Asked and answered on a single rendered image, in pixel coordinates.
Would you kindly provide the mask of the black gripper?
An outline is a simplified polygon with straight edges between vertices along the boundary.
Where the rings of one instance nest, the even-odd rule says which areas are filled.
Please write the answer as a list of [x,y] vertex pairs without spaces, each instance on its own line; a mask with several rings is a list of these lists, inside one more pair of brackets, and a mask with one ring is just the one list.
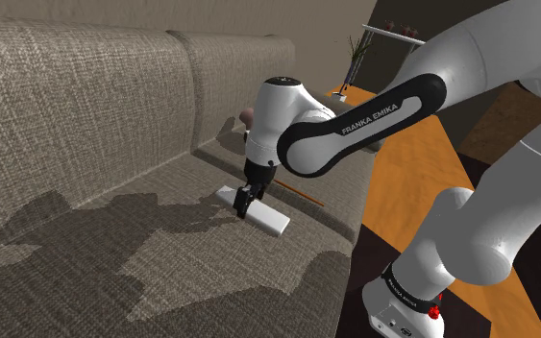
[[246,217],[253,199],[261,200],[263,198],[266,184],[274,179],[274,167],[259,165],[247,158],[244,165],[244,175],[248,185],[236,190],[233,203],[236,215],[241,219]]

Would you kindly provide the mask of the white flat remote control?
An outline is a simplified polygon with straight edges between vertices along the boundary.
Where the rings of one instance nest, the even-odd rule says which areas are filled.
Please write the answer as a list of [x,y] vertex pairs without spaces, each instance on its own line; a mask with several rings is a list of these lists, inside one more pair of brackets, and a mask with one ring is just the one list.
[[[215,196],[227,207],[235,211],[233,203],[236,190],[224,185],[215,192]],[[282,235],[290,222],[289,217],[257,199],[253,199],[249,205],[244,220],[249,221],[254,226],[273,236]]]

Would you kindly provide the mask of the orange pencil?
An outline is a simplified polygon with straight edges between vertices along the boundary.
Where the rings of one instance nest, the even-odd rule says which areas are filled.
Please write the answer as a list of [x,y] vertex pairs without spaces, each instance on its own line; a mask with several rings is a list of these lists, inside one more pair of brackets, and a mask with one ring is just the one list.
[[290,190],[291,192],[294,192],[294,193],[298,194],[299,196],[301,196],[301,197],[303,197],[303,198],[305,198],[305,199],[307,199],[307,200],[309,200],[309,201],[311,201],[311,202],[313,202],[313,203],[315,203],[315,204],[317,204],[317,205],[325,206],[325,204],[322,203],[322,202],[320,202],[319,200],[317,200],[317,199],[315,199],[315,198],[309,196],[308,194],[306,194],[306,193],[304,193],[304,192],[301,192],[301,191],[299,191],[299,190],[297,190],[297,189],[291,187],[290,185],[288,185],[288,184],[286,184],[286,183],[284,183],[284,182],[282,182],[282,181],[279,181],[279,180],[276,180],[276,179],[273,179],[273,181],[274,181],[275,183],[277,183],[278,185],[280,185],[280,186],[282,186],[282,187],[284,187],[284,188]]

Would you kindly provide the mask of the dark robot stand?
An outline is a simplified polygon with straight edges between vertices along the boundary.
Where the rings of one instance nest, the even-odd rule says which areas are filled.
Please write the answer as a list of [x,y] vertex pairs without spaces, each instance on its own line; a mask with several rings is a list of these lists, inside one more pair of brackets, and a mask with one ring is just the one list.
[[[353,250],[351,273],[335,338],[383,338],[371,328],[362,303],[362,286],[378,277],[400,252],[365,226]],[[444,338],[489,338],[491,322],[450,290],[443,292],[440,316]]]

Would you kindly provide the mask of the orange wooden table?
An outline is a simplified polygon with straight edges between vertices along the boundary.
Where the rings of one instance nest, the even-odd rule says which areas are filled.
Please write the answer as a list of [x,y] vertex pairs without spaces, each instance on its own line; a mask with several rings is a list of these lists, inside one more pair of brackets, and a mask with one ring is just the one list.
[[[391,136],[375,161],[362,225],[402,251],[435,196],[473,188],[471,176],[541,123],[541,99],[507,84],[455,150],[440,120],[430,117]],[[541,338],[541,321],[517,273],[494,286],[456,281],[448,288],[491,322],[489,338]]]

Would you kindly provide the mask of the grey-brown fabric sofa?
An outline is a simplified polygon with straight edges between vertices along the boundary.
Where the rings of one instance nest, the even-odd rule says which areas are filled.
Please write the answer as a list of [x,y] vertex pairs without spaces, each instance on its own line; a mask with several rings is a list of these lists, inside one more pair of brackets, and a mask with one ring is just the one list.
[[272,236],[238,113],[290,73],[280,36],[0,18],[0,338],[335,338],[374,157],[277,177]]

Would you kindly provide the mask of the white shelf with red things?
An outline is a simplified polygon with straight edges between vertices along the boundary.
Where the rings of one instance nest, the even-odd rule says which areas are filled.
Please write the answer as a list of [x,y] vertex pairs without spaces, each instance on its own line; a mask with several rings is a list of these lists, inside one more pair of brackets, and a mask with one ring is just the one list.
[[407,43],[411,43],[412,45],[422,46],[422,45],[424,45],[426,43],[425,41],[416,39],[414,37],[404,36],[404,35],[401,35],[401,34],[393,33],[391,31],[386,31],[384,29],[376,28],[376,27],[369,26],[369,25],[366,25],[366,24],[362,24],[361,26],[366,31],[369,31],[369,32],[372,32],[372,33],[375,33],[375,34],[378,34],[378,35],[381,35],[381,36],[392,37],[392,38],[395,38],[395,39],[397,39],[399,41],[404,41],[404,42],[407,42]]

